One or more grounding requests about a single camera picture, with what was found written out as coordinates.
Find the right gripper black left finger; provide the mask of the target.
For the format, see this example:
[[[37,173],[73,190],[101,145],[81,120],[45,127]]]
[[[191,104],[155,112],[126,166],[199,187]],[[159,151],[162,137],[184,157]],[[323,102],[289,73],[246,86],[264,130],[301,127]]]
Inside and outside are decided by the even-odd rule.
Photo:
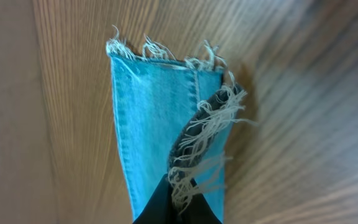
[[[175,224],[177,213],[172,204],[172,186],[163,175],[147,205],[133,224]]]

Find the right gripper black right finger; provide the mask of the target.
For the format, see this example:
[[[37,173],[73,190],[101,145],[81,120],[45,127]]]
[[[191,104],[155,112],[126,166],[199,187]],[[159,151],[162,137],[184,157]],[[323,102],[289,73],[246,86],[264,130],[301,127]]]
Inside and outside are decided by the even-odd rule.
[[[185,211],[178,216],[180,224],[222,224],[213,213],[203,194],[196,194]]]

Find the light blue denim jeans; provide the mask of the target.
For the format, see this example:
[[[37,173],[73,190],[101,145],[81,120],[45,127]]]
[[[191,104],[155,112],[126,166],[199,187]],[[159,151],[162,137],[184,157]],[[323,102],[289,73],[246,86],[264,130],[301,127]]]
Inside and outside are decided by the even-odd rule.
[[[181,215],[196,194],[224,220],[224,145],[247,92],[218,52],[177,60],[166,46],[146,38],[141,54],[115,36],[106,43],[111,62],[117,147],[133,221],[163,175]]]

